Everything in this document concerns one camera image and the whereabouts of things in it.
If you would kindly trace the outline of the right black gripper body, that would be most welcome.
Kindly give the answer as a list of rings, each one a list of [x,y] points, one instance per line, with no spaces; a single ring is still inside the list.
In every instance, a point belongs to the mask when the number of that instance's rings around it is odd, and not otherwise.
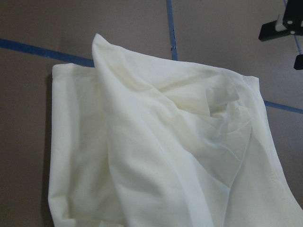
[[[292,35],[303,35],[303,0],[288,0],[283,25]]]

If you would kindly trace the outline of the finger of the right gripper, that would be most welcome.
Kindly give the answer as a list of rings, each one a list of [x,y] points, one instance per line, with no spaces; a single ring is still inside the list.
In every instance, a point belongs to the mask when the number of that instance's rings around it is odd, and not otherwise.
[[[276,31],[276,22],[277,21],[272,21],[262,25],[258,36],[260,41],[264,42],[290,35],[287,29]]]
[[[299,54],[296,56],[296,59],[294,62],[294,69],[303,70],[303,54]]]

